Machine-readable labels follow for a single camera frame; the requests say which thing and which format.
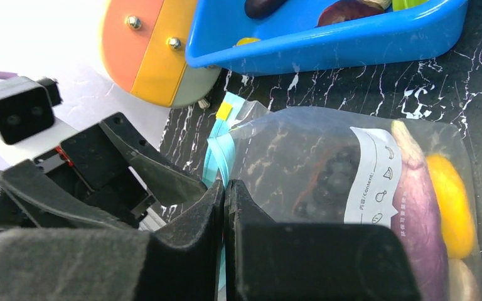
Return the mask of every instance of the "purple eggplant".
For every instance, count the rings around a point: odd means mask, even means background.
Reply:
[[[317,27],[375,16],[384,12],[384,8],[378,3],[365,0],[340,0],[323,11]]]
[[[399,211],[391,229],[402,241],[423,301],[448,300],[448,257],[441,214],[426,159],[405,124],[393,121],[392,135],[402,153],[402,175],[393,205]]]
[[[250,19],[264,19],[277,11],[287,0],[246,0],[245,14]]]

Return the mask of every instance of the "blue plastic bin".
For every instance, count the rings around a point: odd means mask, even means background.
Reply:
[[[335,0],[288,0],[267,19],[245,15],[245,0],[199,0],[186,60],[245,75],[276,75],[437,57],[463,30],[468,0],[429,0],[403,11],[315,28]],[[233,47],[241,38],[262,41]]]

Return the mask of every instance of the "yellow panel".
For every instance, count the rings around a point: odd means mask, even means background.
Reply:
[[[232,111],[232,105],[230,105],[227,102],[223,102],[221,103],[221,106],[219,107],[219,110],[217,111],[217,115],[215,116],[215,118],[220,120],[227,120],[228,115],[230,115],[231,111]]]
[[[132,94],[148,102],[169,107],[186,68],[184,57],[196,0],[165,0],[149,46],[143,57]],[[179,50],[168,45],[170,38],[182,42]]]

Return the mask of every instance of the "silver knob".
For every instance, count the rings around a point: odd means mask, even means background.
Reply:
[[[180,48],[182,48],[182,42],[180,41],[179,38],[170,38],[168,41],[167,41],[167,44],[171,47],[171,49],[173,50],[179,50]]]
[[[136,16],[128,16],[126,18],[126,24],[133,30],[141,28],[141,20]]]

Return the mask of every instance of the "yellow vegetable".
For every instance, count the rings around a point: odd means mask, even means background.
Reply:
[[[261,40],[258,39],[258,38],[242,38],[241,40],[239,40],[237,42],[237,44],[235,46],[241,46],[241,45],[244,45],[244,44],[254,43],[254,42],[258,42],[258,41],[261,41]]]
[[[476,229],[463,180],[445,157],[433,154],[427,156],[426,161],[439,203],[442,237],[448,257],[465,258],[474,247]]]

